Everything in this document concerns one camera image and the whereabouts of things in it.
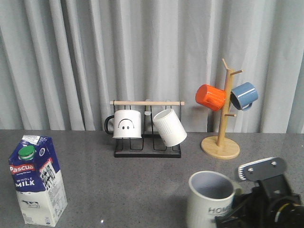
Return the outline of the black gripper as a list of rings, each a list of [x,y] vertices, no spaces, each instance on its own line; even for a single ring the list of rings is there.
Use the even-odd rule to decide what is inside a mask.
[[[304,206],[284,175],[258,180],[251,193],[234,197],[232,208],[216,216],[218,228],[302,228]]]

